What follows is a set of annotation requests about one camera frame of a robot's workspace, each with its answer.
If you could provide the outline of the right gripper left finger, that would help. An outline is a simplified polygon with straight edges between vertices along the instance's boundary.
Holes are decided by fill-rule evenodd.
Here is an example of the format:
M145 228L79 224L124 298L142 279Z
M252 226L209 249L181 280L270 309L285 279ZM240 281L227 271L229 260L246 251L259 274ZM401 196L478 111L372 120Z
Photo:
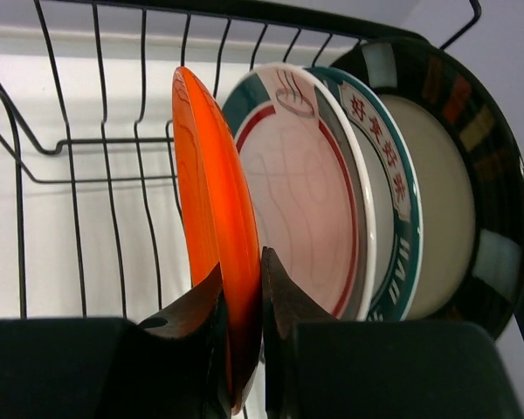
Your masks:
M0 320L0 418L227 418L219 268L140 323Z

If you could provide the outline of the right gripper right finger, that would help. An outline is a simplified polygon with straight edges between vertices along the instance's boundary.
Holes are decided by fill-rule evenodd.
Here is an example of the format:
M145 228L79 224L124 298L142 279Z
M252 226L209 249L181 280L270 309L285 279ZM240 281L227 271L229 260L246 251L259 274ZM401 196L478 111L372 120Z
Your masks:
M340 321L261 256L271 418L521 418L491 337L471 323Z

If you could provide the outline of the orange plate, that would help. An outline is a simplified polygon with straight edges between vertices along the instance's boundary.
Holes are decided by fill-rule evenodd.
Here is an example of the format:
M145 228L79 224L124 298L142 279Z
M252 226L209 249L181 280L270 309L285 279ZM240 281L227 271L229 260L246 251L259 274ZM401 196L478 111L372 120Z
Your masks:
M177 181L193 285L214 267L227 305L231 412L245 404L262 334L260 248L254 210L233 135L203 82L185 66L172 82Z

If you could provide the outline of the teal rim Hao Wei plate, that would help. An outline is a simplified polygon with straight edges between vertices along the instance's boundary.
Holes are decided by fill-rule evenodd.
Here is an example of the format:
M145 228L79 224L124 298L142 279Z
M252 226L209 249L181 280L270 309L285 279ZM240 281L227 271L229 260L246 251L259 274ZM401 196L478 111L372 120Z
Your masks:
M403 135L378 96L355 76L332 67L308 69L333 94L362 150L373 193L377 266L367 319L406 319L420 278L423 210L416 171Z

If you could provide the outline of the white plate teal red rim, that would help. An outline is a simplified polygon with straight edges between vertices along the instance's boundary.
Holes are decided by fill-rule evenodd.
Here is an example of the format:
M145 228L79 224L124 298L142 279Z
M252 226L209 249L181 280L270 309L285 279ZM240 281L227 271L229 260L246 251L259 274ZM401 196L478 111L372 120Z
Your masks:
M376 276L375 205L338 100L308 69L271 63L234 86L223 112L260 243L326 312L365 319Z

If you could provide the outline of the black rimmed beige plate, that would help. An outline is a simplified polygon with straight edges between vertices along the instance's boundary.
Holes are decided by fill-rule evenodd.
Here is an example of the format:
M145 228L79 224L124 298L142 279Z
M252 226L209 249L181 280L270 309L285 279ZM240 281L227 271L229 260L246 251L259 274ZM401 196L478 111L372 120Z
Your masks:
M498 338L524 289L524 164L504 114L424 41L374 40L334 67L383 101L414 163L424 254L409 318L472 322Z

